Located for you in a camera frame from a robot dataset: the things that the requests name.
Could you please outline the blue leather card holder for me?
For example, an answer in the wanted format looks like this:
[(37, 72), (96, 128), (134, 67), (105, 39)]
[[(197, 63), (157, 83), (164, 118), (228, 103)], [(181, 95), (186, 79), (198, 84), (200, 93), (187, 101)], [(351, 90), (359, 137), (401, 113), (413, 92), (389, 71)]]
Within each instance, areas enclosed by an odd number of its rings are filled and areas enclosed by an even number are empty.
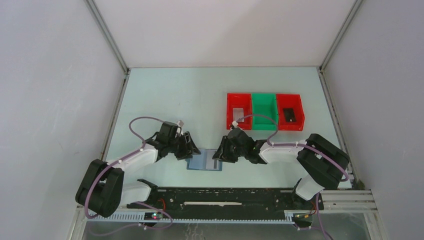
[(206, 170), (206, 162), (208, 160), (213, 160), (213, 155), (216, 152), (216, 149), (200, 149), (201, 154), (200, 155), (193, 155), (191, 158), (186, 159), (187, 170), (194, 170), (194, 171), (216, 171), (216, 170)]

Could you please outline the white credit card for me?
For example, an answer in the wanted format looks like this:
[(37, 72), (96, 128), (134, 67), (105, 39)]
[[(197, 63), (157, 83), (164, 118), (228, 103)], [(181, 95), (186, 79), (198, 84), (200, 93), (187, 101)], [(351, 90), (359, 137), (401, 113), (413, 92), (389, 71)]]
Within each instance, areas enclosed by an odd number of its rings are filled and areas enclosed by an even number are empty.
[(232, 116), (233, 116), (233, 120), (235, 122), (243, 123), (245, 121), (244, 119), (238, 121), (239, 119), (241, 119), (245, 116), (244, 109), (242, 107), (233, 108), (232, 109)]

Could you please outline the black credit card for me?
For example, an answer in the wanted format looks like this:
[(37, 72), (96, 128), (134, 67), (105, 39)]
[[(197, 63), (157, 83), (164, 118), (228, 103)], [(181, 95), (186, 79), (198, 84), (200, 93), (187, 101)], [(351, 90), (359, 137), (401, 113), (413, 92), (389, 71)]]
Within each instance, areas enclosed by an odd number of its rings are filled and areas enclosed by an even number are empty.
[(283, 108), (282, 112), (285, 122), (295, 123), (297, 121), (295, 110), (293, 108)]

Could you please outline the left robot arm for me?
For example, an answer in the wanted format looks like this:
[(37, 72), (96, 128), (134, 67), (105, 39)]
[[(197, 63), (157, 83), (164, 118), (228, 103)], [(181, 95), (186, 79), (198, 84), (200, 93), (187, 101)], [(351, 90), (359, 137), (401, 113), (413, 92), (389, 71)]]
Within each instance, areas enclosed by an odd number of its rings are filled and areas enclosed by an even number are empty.
[(84, 207), (88, 219), (97, 216), (110, 217), (121, 205), (140, 202), (145, 208), (153, 208), (158, 194), (146, 181), (127, 182), (126, 177), (173, 154), (177, 160), (200, 155), (190, 133), (183, 132), (183, 123), (161, 120), (159, 131), (150, 138), (136, 133), (131, 120), (129, 130), (141, 140), (141, 146), (115, 160), (93, 160), (80, 183), (75, 201)]

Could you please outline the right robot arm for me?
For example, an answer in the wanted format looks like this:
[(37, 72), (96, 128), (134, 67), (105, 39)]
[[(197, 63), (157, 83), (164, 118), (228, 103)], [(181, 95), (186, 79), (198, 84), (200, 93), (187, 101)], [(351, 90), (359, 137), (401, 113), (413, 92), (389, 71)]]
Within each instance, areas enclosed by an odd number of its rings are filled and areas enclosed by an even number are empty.
[(349, 156), (326, 138), (312, 133), (305, 140), (272, 142), (270, 138), (254, 140), (239, 127), (223, 136), (212, 159), (236, 163), (240, 157), (252, 164), (288, 162), (299, 164), (305, 171), (293, 188), (291, 204), (304, 209), (322, 190), (336, 190), (349, 181)]

